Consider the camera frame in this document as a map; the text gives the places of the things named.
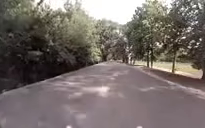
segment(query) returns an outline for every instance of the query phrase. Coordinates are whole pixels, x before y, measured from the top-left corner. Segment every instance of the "grassy lawn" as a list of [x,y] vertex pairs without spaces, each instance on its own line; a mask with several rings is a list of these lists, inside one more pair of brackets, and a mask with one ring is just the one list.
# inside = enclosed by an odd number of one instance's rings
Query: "grassy lawn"
[[[137,61],[136,65],[144,65],[146,66],[146,62]],[[171,72],[172,63],[171,62],[154,62],[154,68],[166,69]],[[176,71],[181,71],[185,73],[190,73],[193,75],[200,75],[201,71],[192,68],[190,63],[176,63]]]

